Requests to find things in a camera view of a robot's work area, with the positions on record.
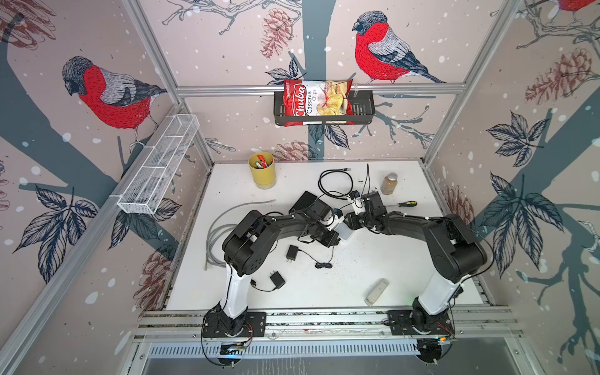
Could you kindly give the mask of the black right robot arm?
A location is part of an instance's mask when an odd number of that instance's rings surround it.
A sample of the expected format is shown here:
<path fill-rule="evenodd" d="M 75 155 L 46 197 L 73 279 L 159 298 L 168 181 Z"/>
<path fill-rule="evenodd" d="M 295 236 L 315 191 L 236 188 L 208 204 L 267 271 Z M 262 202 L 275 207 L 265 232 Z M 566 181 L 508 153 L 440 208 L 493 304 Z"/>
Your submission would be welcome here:
<path fill-rule="evenodd" d="M 488 261 L 473 231 L 456 214 L 419 217 L 389 212 L 377 192 L 365 195 L 362 212 L 347 214 L 345 224 L 353 231 L 366 228 L 376 234 L 421 240 L 427 245 L 435 273 L 412 303 L 414 325 L 443 317 L 462 283 Z"/>

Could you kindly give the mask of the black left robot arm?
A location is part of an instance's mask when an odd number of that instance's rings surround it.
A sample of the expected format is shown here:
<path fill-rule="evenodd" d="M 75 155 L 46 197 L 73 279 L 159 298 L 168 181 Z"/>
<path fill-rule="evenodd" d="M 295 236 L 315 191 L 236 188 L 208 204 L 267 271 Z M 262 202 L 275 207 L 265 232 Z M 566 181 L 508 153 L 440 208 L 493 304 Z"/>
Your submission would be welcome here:
<path fill-rule="evenodd" d="M 307 238 L 309 243 L 334 248 L 340 242 L 335 228 L 342 221 L 342 211 L 319 198 L 297 201 L 283 216 L 250 211 L 222 245 L 227 282 L 218 304 L 219 314 L 228 323 L 244 317 L 248 310 L 250 276 L 265 263 L 276 242 Z"/>

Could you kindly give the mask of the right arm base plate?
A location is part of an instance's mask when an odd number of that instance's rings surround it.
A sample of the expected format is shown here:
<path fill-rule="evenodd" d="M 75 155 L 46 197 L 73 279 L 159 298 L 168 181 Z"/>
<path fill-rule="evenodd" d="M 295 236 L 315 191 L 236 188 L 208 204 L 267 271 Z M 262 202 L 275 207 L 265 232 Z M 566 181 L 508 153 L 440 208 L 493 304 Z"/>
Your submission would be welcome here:
<path fill-rule="evenodd" d="M 428 315 L 419 309 L 417 311 L 408 309 L 389 310 L 384 324 L 390 327 L 394 336 L 414 334 L 453 336 L 455 334 L 448 309 L 437 315 Z"/>

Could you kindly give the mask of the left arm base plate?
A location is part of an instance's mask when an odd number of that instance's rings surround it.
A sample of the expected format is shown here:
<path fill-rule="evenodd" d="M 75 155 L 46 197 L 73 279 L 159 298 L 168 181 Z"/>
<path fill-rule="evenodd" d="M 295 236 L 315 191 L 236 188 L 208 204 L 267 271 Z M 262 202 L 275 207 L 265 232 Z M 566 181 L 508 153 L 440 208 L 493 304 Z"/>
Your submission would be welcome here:
<path fill-rule="evenodd" d="M 203 338 L 262 338 L 267 326 L 265 312 L 245 312 L 235 319 L 220 309 L 209 311 L 203 318 Z"/>

